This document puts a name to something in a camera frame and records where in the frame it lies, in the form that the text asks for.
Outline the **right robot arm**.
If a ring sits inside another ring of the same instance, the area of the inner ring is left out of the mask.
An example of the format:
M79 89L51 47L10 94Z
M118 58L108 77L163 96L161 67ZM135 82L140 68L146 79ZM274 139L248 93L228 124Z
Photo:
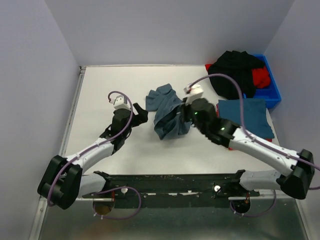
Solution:
M310 151L283 148L231 120L218 117L214 105L205 98L184 98L181 111L182 119L191 122L212 143L243 152L273 168L242 171L240 178L230 183L234 195L241 196L252 190L281 190L294 199L306 198L316 168Z

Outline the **grey-blue t shirt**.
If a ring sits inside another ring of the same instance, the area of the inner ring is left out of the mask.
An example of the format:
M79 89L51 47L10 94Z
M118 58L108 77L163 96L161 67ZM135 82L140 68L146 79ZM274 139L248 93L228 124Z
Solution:
M160 140L176 139L189 133L191 123L182 121L182 103L169 83L150 90L145 97L145 109L155 112L154 131Z

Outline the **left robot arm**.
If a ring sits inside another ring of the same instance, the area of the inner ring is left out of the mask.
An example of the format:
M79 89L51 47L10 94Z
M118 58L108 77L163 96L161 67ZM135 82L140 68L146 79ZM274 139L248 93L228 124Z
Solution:
M85 172L99 161L114 155L125 144L132 129L148 121L148 112L138 103L132 108L122 107L113 112L111 124L99 138L85 149L62 157L54 156L38 185L37 193L46 198L49 206L65 210L84 195L96 193L104 198L110 194L109 175L104 172Z

